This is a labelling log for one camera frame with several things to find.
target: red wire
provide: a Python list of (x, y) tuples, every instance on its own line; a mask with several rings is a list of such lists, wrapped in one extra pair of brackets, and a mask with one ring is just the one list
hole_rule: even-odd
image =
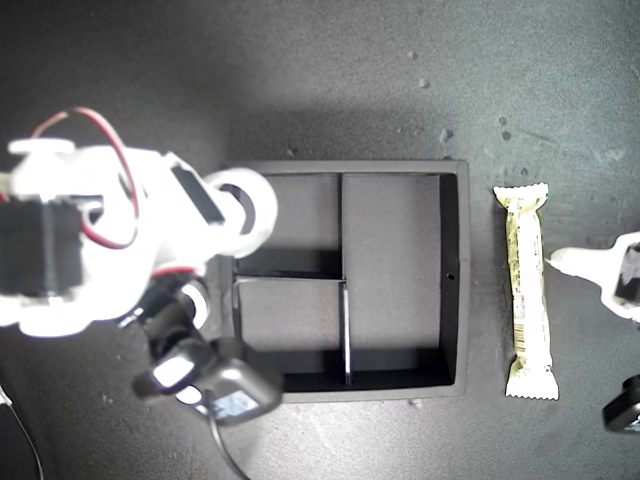
[[(129, 189), (131, 192), (131, 203), (133, 204), (133, 214), (135, 218), (135, 227), (133, 231), (133, 235), (131, 239), (127, 243), (118, 243), (112, 240), (109, 240), (99, 233), (97, 233), (91, 225), (87, 223), (83, 223), (82, 232), (90, 238), (92, 241), (96, 242), (103, 247), (110, 248), (113, 250), (122, 250), (133, 244), (137, 235), (138, 235), (138, 220), (140, 218), (140, 203), (138, 198), (138, 191), (136, 189), (136, 184), (133, 178), (133, 174), (131, 173), (131, 168), (129, 167), (129, 162), (124, 154), (124, 143), (122, 139), (115, 131), (113, 126), (98, 112), (95, 110), (91, 110), (85, 107), (75, 107), (71, 110), (71, 113), (79, 114), (85, 118), (88, 118), (98, 129), (102, 132), (102, 134), (107, 138), (111, 147), (116, 153), (118, 160), (120, 161), (120, 165), (122, 166), (122, 170), (127, 178), (127, 183), (129, 184)], [(42, 122), (31, 134), (31, 138), (38, 138), (42, 133), (48, 129), (49, 127), (55, 125), (56, 123), (66, 119), (69, 117), (69, 112), (62, 111), (58, 112), (55, 115), (49, 117), (47, 120)]]
[(188, 273), (193, 273), (195, 272), (196, 269), (194, 267), (179, 267), (179, 266), (175, 266), (175, 267), (165, 267), (165, 268), (160, 268), (156, 271), (154, 271), (151, 276), (152, 277), (160, 277), (162, 275), (168, 275), (170, 273), (180, 273), (180, 272), (188, 272)]

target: white object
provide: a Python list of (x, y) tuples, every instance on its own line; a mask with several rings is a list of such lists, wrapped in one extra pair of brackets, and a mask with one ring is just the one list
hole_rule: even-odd
[(542, 235), (538, 209), (549, 186), (495, 187), (498, 202), (507, 209), (507, 258), (513, 295), (513, 340), (506, 395), (558, 399), (558, 383), (551, 371), (549, 318), (544, 299)]
[[(75, 149), (67, 140), (30, 139), (12, 142), (10, 150), (25, 155), (8, 182), (13, 197), (35, 196), (48, 201), (65, 195), (101, 196), (104, 213), (93, 230), (111, 241), (126, 243), (137, 226), (135, 241), (120, 250), (83, 235), (83, 283), (64, 298), (0, 296), (0, 326), (18, 323), (28, 335), (70, 335), (92, 321), (119, 318), (135, 307), (154, 272), (187, 267), (204, 274), (206, 263), (215, 255), (242, 257), (255, 251), (275, 225), (278, 204), (273, 188), (252, 170), (218, 172), (204, 183), (172, 153), (126, 148), (124, 153), (139, 192), (136, 222), (111, 147)], [(223, 220), (205, 220), (172, 168), (193, 174)], [(225, 184), (242, 189), (255, 206), (256, 221), (248, 234), (242, 234), (244, 208), (232, 194), (219, 190)], [(88, 221), (95, 207), (86, 204), (84, 208), (83, 216)], [(203, 321), (198, 318), (198, 326)]]
[(193, 326), (196, 327), (197, 330), (200, 330), (207, 321), (210, 313), (207, 299), (204, 298), (203, 292), (190, 283), (182, 287), (182, 293), (193, 302), (193, 310), (195, 312), (193, 315)]
[(163, 387), (169, 388), (186, 377), (193, 367), (193, 362), (182, 357), (173, 357), (158, 365), (153, 371), (153, 376)]
[(196, 387), (189, 385), (184, 390), (176, 393), (176, 398), (187, 405), (195, 405), (202, 400), (202, 393)]
[(226, 378), (227, 380), (240, 380), (242, 375), (238, 370), (229, 368), (222, 372), (222, 377)]
[(599, 285), (602, 289), (600, 301), (605, 307), (619, 317), (640, 321), (640, 307), (615, 294), (624, 255), (636, 243), (640, 243), (640, 232), (620, 235), (608, 250), (561, 248), (551, 254), (549, 264), (562, 273)]
[(0, 405), (7, 405), (9, 407), (13, 405), (13, 402), (9, 398), (9, 395), (6, 394), (6, 392), (4, 391), (1, 385), (0, 385)]

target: black cable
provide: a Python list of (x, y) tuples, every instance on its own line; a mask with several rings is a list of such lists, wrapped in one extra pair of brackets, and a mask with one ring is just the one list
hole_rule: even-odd
[(40, 455), (38, 455), (38, 450), (36, 449), (36, 446), (33, 443), (33, 440), (31, 439), (31, 435), (29, 435), (29, 432), (24, 426), (24, 423), (22, 423), (22, 420), (20, 420), (20, 417), (18, 416), (18, 412), (16, 412), (16, 409), (13, 407), (13, 401), (11, 400), (11, 398), (9, 398), (9, 395), (7, 395), (5, 391), (2, 389), (2, 386), (0, 386), (0, 405), (6, 405), (7, 408), (13, 414), (13, 418), (15, 418), (16, 422), (18, 423), (20, 430), (22, 430), (22, 434), (27, 439), (27, 442), (31, 447), (31, 451), (33, 452), (33, 457), (35, 458), (36, 464), (38, 466), (38, 477), (40, 480), (44, 480), (44, 470), (42, 469), (42, 462), (40, 461)]
[(213, 439), (216, 442), (216, 446), (218, 447), (220, 455), (222, 455), (222, 458), (227, 466), (233, 471), (233, 473), (236, 474), (236, 476), (240, 480), (251, 480), (229, 453), (229, 450), (227, 449), (227, 446), (222, 439), (222, 435), (220, 434), (220, 426), (218, 425), (218, 422), (213, 414), (209, 414), (209, 425), (211, 426), (211, 433), (213, 434)]

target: black table surface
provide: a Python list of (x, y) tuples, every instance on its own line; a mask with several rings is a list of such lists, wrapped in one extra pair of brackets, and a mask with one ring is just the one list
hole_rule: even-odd
[[(606, 433), (600, 417), (640, 372), (640, 333), (596, 286), (547, 269), (560, 400), (504, 396), (511, 296), (491, 192), (549, 182), (547, 254), (640, 228), (637, 2), (12, 3), (0, 11), (2, 144), (84, 104), (129, 144), (173, 150), (201, 173), (252, 159), (469, 162), (466, 393), (283, 405), (225, 432), (253, 479), (640, 478), (638, 438)], [(80, 122), (55, 131), (101, 141)], [(135, 329), (0, 331), (0, 381), (47, 479), (233, 478), (205, 423), (134, 398), (145, 365)], [(35, 478), (9, 415), (0, 409), (0, 478)]]

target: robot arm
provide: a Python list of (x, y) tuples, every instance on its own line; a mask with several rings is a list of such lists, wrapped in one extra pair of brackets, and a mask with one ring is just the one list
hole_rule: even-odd
[[(96, 112), (75, 111), (112, 145), (9, 145), (23, 159), (0, 178), (0, 326), (58, 337), (124, 318), (151, 347), (151, 368), (134, 380), (139, 397), (175, 396), (221, 424), (275, 408), (282, 379), (241, 340), (210, 342), (198, 331), (209, 303), (200, 281), (206, 263), (249, 255), (273, 231), (278, 204), (269, 182), (247, 169), (203, 180), (176, 155), (126, 148)], [(253, 203), (249, 233), (244, 207), (224, 185)]]

